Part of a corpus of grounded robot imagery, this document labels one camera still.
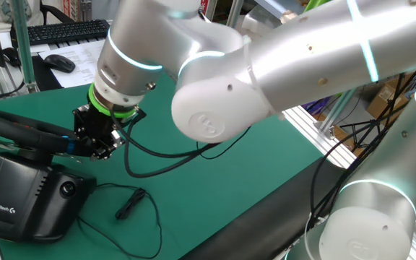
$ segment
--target box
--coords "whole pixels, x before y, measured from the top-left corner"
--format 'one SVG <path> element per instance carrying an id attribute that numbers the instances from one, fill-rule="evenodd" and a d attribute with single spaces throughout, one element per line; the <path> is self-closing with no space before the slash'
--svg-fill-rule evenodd
<path id="1" fill-rule="evenodd" d="M 367 112 L 371 114 L 374 118 L 378 118 L 381 113 L 383 113 L 385 107 L 388 105 L 388 100 L 392 100 L 394 98 L 394 92 L 396 91 L 395 87 L 392 87 L 389 83 L 386 83 L 378 92 L 378 94 L 373 99 L 372 103 L 368 106 Z M 409 102 L 409 100 L 404 96 L 400 95 L 396 101 L 394 102 L 394 109 L 404 105 L 405 103 Z M 392 115 L 389 119 L 392 122 L 395 118 L 397 118 L 402 111 L 397 112 L 396 114 Z"/>
<path id="2" fill-rule="evenodd" d="M 409 80 L 409 78 L 413 75 L 413 73 L 407 74 L 405 75 L 404 79 L 402 80 L 401 83 L 401 87 L 405 85 L 405 83 L 407 83 L 407 80 Z M 399 82 L 399 76 L 397 76 L 395 79 L 390 80 L 389 83 L 391 86 L 393 86 L 394 88 L 397 87 L 397 82 Z"/>
<path id="3" fill-rule="evenodd" d="M 401 87 L 407 83 L 407 80 L 412 76 L 411 74 L 408 74 L 404 77 L 402 80 Z M 392 100 L 394 98 L 394 92 L 396 90 L 397 84 L 399 82 L 399 77 L 396 77 L 395 79 L 392 79 L 388 81 L 378 92 L 378 94 L 373 99 L 372 103 L 368 106 L 367 112 L 371 114 L 374 118 L 378 118 L 381 113 L 383 113 L 385 107 L 388 105 L 388 100 Z M 401 95 L 397 98 L 396 102 L 394 103 L 394 109 L 400 107 L 401 105 L 404 105 L 405 103 L 409 102 L 409 100 L 404 96 L 404 93 L 401 93 Z M 395 118 L 399 117 L 402 111 L 399 111 L 398 113 L 394 114 L 389 120 L 392 122 Z M 383 125 L 386 124 L 386 120 L 383 120 L 381 122 Z"/>

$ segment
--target screw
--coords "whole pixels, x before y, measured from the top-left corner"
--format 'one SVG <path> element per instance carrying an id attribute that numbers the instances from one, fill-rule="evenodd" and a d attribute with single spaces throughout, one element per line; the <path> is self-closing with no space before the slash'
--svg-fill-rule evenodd
<path id="1" fill-rule="evenodd" d="M 326 78 L 321 78 L 321 79 L 319 79 L 319 80 L 318 80 L 317 84 L 318 84 L 319 86 L 324 86 L 324 85 L 325 85 L 328 81 L 329 81 L 329 80 L 328 80 L 328 79 L 326 79 Z"/>
<path id="2" fill-rule="evenodd" d="M 409 0 L 409 4 L 413 7 L 416 6 L 416 0 Z"/>
<path id="3" fill-rule="evenodd" d="M 145 87 L 147 88 L 147 90 L 154 90 L 156 88 L 156 84 L 154 82 L 149 82 L 145 85 Z"/>

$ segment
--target green mat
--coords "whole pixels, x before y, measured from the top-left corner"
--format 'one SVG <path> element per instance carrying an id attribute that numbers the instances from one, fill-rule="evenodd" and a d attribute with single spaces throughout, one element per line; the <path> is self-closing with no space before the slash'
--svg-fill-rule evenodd
<path id="1" fill-rule="evenodd" d="M 158 152 L 185 152 L 195 141 L 174 125 L 170 104 L 174 84 L 162 77 L 157 89 L 146 96 L 141 108 L 147 117 L 135 126 L 133 137 Z M 73 127 L 72 111 L 86 102 L 87 86 L 15 97 L 0 101 L 0 110 Z M 230 142 L 207 152 L 213 156 Z M 107 161 L 82 163 L 69 158 L 56 162 L 93 174 L 98 183 L 114 182 L 142 187 L 153 195 L 160 209 L 163 247 L 157 259 L 178 259 L 224 227 L 282 183 L 312 163 L 321 153 L 286 121 L 276 116 L 254 125 L 229 152 L 216 160 L 196 158 L 164 175 L 134 179 L 124 170 L 124 149 Z M 150 157 L 134 147 L 131 169 L 146 173 L 174 163 Z M 133 254 L 151 256 L 158 246 L 158 228 L 152 204 L 145 199 L 127 220 L 114 215 L 131 196 L 122 188 L 96 191 L 81 216 L 100 228 Z M 66 237 L 52 245 L 17 244 L 0 240 L 5 260 L 23 259 L 128 259 L 106 239 L 75 223 Z"/>

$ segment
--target robotic arm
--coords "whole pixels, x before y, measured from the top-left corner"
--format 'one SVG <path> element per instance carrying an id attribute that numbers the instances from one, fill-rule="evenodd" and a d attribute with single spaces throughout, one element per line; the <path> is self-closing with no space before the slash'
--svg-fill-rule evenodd
<path id="1" fill-rule="evenodd" d="M 200 19 L 198 5 L 122 1 L 90 104 L 75 118 L 78 135 L 105 140 L 96 157 L 121 145 L 109 110 L 128 121 L 163 72 L 177 81 L 176 126 L 215 143 L 284 109 L 416 67 L 416 0 L 333 0 L 247 45 Z M 308 234 L 311 258 L 300 243 L 287 260 L 404 260 L 415 218 L 416 94 L 340 191 L 325 226 Z"/>

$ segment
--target black wire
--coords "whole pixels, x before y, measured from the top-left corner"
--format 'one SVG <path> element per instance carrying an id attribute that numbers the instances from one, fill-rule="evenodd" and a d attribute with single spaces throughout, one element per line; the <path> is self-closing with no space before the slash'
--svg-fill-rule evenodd
<path id="1" fill-rule="evenodd" d="M 190 152 L 182 152 L 182 153 L 178 153 L 178 154 L 173 154 L 173 155 L 163 154 L 163 153 L 160 153 L 160 152 L 154 152 L 150 149 L 147 149 L 146 147 L 143 147 L 141 144 L 139 144 L 134 139 L 132 139 L 129 134 L 126 134 L 126 132 L 124 131 L 120 122 L 118 122 L 118 120 L 116 119 L 115 113 L 113 112 L 112 108 L 110 109 L 110 117 L 112 118 L 113 123 L 116 125 L 116 128 L 121 132 L 121 134 L 124 136 L 124 138 L 128 142 L 132 143 L 135 147 L 139 148 L 143 152 L 148 153 L 149 155 L 153 155 L 155 157 L 161 157 L 161 158 L 181 158 L 181 157 L 187 157 L 187 156 L 190 156 L 190 155 L 199 155 L 200 154 L 199 149 L 194 150 L 194 151 L 190 151 Z"/>
<path id="2" fill-rule="evenodd" d="M 200 154 L 200 156 L 206 160 L 213 160 L 216 159 L 218 157 L 220 157 L 221 155 L 225 154 L 230 148 L 232 148 L 232 146 L 234 146 L 234 144 L 236 144 L 238 141 L 240 141 L 245 135 L 246 133 L 248 133 L 248 130 L 250 130 L 251 126 L 248 127 L 241 136 L 239 136 L 231 145 L 229 145 L 228 148 L 226 148 L 224 151 L 222 151 L 220 154 L 214 156 L 214 157 L 206 157 L 203 154 Z M 196 143 L 196 149 L 199 150 L 199 143 Z"/>
<path id="3" fill-rule="evenodd" d="M 131 135 L 131 131 L 132 131 L 132 127 L 133 125 L 130 124 L 129 128 L 128 128 L 128 132 L 127 135 L 130 136 Z M 204 151 L 207 151 L 208 149 L 211 149 L 213 147 L 216 147 L 218 144 L 207 144 L 204 147 L 202 147 L 200 150 L 198 150 L 198 152 L 194 155 L 189 155 L 187 158 L 180 160 L 179 162 L 170 165 L 166 168 L 160 169 L 160 170 L 156 170 L 150 173 L 134 173 L 131 168 L 129 167 L 129 142 L 125 143 L 125 148 L 124 148 L 124 167 L 126 169 L 126 172 L 134 178 L 150 178 L 153 176 L 158 176 L 160 174 L 163 173 L 167 173 L 170 170 L 174 170 L 177 167 L 180 167 L 182 165 L 185 165 L 186 163 L 192 161 L 193 159 L 195 159 L 197 156 L 199 156 L 201 153 L 203 153 Z"/>
<path id="4" fill-rule="evenodd" d="M 138 189 L 135 186 L 120 185 L 120 184 L 114 184 L 114 183 L 104 183 L 104 184 L 100 184 L 100 185 L 97 185 L 96 188 L 100 188 L 100 187 L 103 187 L 103 186 L 115 186 L 115 187 L 119 187 L 119 188 Z M 160 243 L 159 243 L 159 246 L 158 246 L 158 250 L 157 250 L 157 253 L 155 253 L 153 256 L 138 256 L 138 255 L 129 253 L 122 246 L 120 246 L 120 244 L 118 244 L 117 242 L 115 242 L 114 239 L 112 239 L 111 237 L 109 237 L 108 235 L 106 235 L 104 232 L 100 231 L 99 229 L 97 229 L 96 227 L 94 227 L 93 225 L 91 225 L 90 223 L 88 223 L 86 220 L 83 220 L 80 216 L 78 216 L 78 218 L 77 218 L 78 226 L 81 228 L 80 223 L 83 222 L 88 227 L 90 227 L 91 229 L 93 229 L 95 232 L 99 233 L 101 236 L 103 236 L 108 241 L 110 241 L 114 246 L 116 246 L 118 249 L 120 249 L 120 251 L 123 254 L 125 254 L 127 256 L 135 257 L 135 258 L 138 258 L 138 259 L 154 259 L 155 257 L 157 257 L 160 254 L 160 252 L 162 250 L 162 246 L 163 246 L 163 229 L 162 229 L 162 225 L 160 223 L 160 212 L 158 211 L 157 203 L 153 199 L 152 195 L 150 195 L 149 193 L 146 193 L 145 195 L 149 198 L 150 202 L 152 202 L 152 205 L 153 205 L 153 207 L 155 209 L 155 215 L 156 215 L 156 219 L 157 219 L 157 226 L 158 226 L 159 234 L 160 234 Z"/>
<path id="5" fill-rule="evenodd" d="M 347 116 L 344 117 L 342 120 L 338 121 L 338 123 L 335 123 L 334 125 L 338 125 L 339 123 L 343 122 L 346 118 L 351 116 L 352 112 L 354 112 L 356 107 L 359 105 L 360 98 L 362 97 L 362 94 L 364 93 L 364 89 L 365 89 L 365 86 L 362 87 L 362 92 L 360 93 L 359 98 L 357 99 L 357 102 L 356 102 L 354 108 L 351 110 L 351 112 L 349 114 L 347 114 Z"/>
<path id="6" fill-rule="evenodd" d="M 319 120 L 319 118 L 322 116 L 322 113 L 330 107 L 330 105 L 332 105 L 333 103 L 335 103 L 335 101 L 337 101 L 341 96 L 335 98 L 335 100 L 333 100 L 330 104 L 328 104 L 321 112 L 320 114 L 317 116 L 317 121 Z"/>
<path id="7" fill-rule="evenodd" d="M 396 99 L 401 94 L 400 89 L 401 89 L 401 85 L 402 85 L 402 80 L 404 79 L 404 75 L 405 75 L 404 72 L 399 74 L 399 79 L 398 79 L 398 82 L 397 82 L 396 90 L 394 91 L 393 100 L 389 101 L 389 114 L 393 113 L 394 105 L 396 104 Z M 390 118 L 391 118 L 391 116 L 388 116 L 388 118 L 386 119 L 386 125 L 389 124 L 389 119 Z"/>
<path id="8" fill-rule="evenodd" d="M 400 110 L 402 110 L 402 109 L 404 109 L 406 106 L 407 106 L 407 104 L 408 103 L 405 103 L 404 105 L 401 105 L 401 106 L 399 106 L 396 110 L 394 110 L 393 111 L 393 114 L 394 113 L 397 113 L 397 112 L 399 112 Z M 348 139 L 350 139 L 350 138 L 352 138 L 354 135 L 356 135 L 356 134 L 359 134 L 360 132 L 362 132 L 362 131 L 364 131 L 364 130 L 366 130 L 366 129 L 368 129 L 368 128 L 370 128 L 370 127 L 372 127 L 373 128 L 373 125 L 375 124 L 380 124 L 380 122 L 382 121 L 382 120 L 384 120 L 384 119 L 386 119 L 388 116 L 390 116 L 390 115 L 387 115 L 387 116 L 384 116 L 383 118 L 381 118 L 381 119 L 379 119 L 379 120 L 374 120 L 372 123 L 370 123 L 370 124 L 368 124 L 367 126 L 364 126 L 363 128 L 361 128 L 361 129 L 359 129 L 359 130 L 357 130 L 357 131 L 355 131 L 354 133 L 352 133 L 352 134 L 350 134 L 350 135 L 348 135 L 348 136 L 346 136 L 344 139 L 342 139 L 341 141 L 339 141 L 336 145 L 334 145 L 323 157 L 322 157 L 322 159 L 321 159 L 321 161 L 320 161 L 320 163 L 318 164 L 318 166 L 317 166 L 317 168 L 316 168 L 316 170 L 315 170 L 315 172 L 314 172 L 314 175 L 313 175 L 313 178 L 312 178 L 312 181 L 311 181 L 311 215 L 312 215 L 312 217 L 314 217 L 315 215 L 316 215 L 316 207 L 314 206 L 314 194 L 315 194 L 315 185 L 316 185 L 316 180 L 317 180 L 317 175 L 319 174 L 319 171 L 320 171 L 320 169 L 321 169 L 321 167 L 322 167 L 322 165 L 324 164 L 324 162 L 325 162 L 325 160 L 326 160 L 326 158 L 339 146 L 339 145 L 341 145 L 341 144 L 343 144 L 344 142 L 346 142 Z M 389 128 L 386 128 L 386 129 L 384 129 L 383 131 L 382 131 L 382 133 L 386 133 L 387 131 L 388 131 L 388 129 Z M 341 182 L 342 182 L 342 179 L 343 179 L 343 176 L 342 176 L 342 178 L 340 178 L 340 180 L 337 182 L 337 184 L 334 186 L 334 188 L 330 191 L 330 193 L 331 192 L 335 192 L 336 190 L 337 190 L 337 187 L 339 187 L 340 185 L 341 185 Z M 323 201 L 321 201 L 321 202 L 319 202 L 319 204 L 320 205 L 323 205 L 324 203 L 325 203 L 325 201 L 323 202 Z"/>
<path id="9" fill-rule="evenodd" d="M 15 92 L 21 90 L 23 88 L 23 86 L 25 86 L 25 82 L 22 80 L 22 83 L 19 85 L 19 87 L 17 87 L 15 90 L 12 90 L 8 93 L 0 94 L 0 98 L 9 97 L 10 95 L 14 94 Z"/>

